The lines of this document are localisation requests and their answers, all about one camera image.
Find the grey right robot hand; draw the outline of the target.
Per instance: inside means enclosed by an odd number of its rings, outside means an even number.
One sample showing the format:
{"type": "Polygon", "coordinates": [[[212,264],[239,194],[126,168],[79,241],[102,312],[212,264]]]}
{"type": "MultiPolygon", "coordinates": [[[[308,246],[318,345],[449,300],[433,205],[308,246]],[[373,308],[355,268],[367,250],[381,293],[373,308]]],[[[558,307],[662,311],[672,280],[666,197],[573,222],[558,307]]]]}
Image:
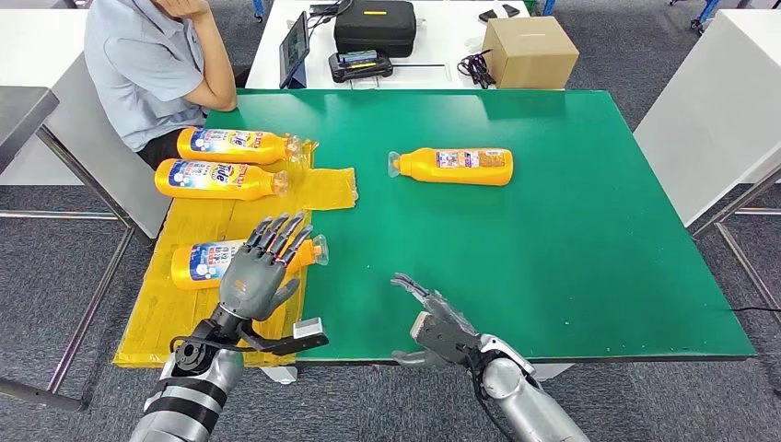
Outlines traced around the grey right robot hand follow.
{"type": "Polygon", "coordinates": [[[467,366],[467,354],[480,344],[479,333],[436,290],[427,289],[406,273],[395,273],[390,283],[418,300],[423,310],[410,330],[422,350],[394,350],[391,358],[400,366],[467,366]]]}

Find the person's right hand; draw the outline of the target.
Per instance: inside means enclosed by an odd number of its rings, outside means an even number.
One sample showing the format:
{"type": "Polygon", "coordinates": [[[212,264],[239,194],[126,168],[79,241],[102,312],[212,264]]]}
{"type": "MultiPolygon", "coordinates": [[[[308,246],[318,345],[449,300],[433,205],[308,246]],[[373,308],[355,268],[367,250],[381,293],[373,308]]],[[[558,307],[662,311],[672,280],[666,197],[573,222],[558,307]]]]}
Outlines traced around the person's right hand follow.
{"type": "Polygon", "coordinates": [[[167,16],[197,19],[212,14],[205,0],[152,0],[152,3],[167,16]]]}

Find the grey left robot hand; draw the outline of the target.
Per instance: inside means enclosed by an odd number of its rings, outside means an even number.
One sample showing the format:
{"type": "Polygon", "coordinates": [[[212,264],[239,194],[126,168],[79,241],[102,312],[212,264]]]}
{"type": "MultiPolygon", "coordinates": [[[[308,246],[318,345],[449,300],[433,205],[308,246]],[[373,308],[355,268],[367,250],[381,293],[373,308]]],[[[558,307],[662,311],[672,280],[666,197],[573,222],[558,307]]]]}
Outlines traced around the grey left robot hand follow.
{"type": "Polygon", "coordinates": [[[283,280],[312,226],[305,215],[265,217],[234,254],[218,290],[219,307],[244,320],[266,320],[297,290],[298,279],[283,280]]]}

